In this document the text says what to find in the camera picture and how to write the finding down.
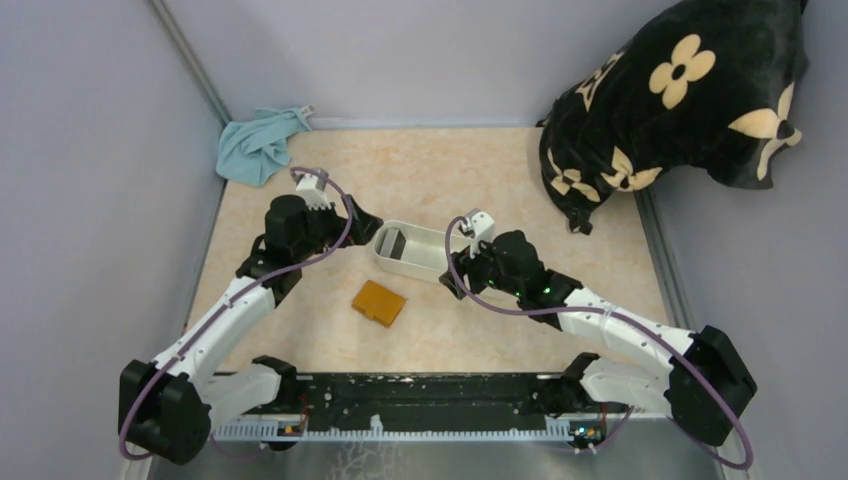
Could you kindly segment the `orange leather card holder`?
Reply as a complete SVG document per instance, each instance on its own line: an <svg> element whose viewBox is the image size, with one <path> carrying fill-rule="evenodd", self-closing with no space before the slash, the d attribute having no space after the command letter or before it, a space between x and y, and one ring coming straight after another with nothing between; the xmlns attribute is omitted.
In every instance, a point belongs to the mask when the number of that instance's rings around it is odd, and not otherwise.
<svg viewBox="0 0 848 480"><path fill-rule="evenodd" d="M372 280L354 296L351 307L369 320L389 328L406 304L406 299Z"/></svg>

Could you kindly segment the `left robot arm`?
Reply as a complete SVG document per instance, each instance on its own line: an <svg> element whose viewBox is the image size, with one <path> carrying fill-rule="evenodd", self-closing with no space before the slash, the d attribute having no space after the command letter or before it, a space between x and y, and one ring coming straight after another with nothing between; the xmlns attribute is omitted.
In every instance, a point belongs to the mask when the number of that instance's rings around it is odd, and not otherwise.
<svg viewBox="0 0 848 480"><path fill-rule="evenodd" d="M184 465L221 425L258 407L304 407L296 368L270 356L216 377L220 363L270 315L302 278L304 267L339 248L365 246L383 220L353 197L311 207L299 195L271 201L247 259L213 307L153 360L133 360L119 380L119 447L127 460L159 456Z"/></svg>

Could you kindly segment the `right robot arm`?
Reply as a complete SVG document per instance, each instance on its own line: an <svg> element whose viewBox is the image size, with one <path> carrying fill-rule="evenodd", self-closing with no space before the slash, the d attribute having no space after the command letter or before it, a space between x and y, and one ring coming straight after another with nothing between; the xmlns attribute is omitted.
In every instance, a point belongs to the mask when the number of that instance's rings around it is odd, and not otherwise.
<svg viewBox="0 0 848 480"><path fill-rule="evenodd" d="M729 336L647 320L595 294L580 281L547 268L520 230L448 255L442 285L463 299L492 289L513 297L519 313L558 331L582 336L627 357L617 363L581 354L566 371L585 396L670 416L693 439L713 447L733 429L757 385Z"/></svg>

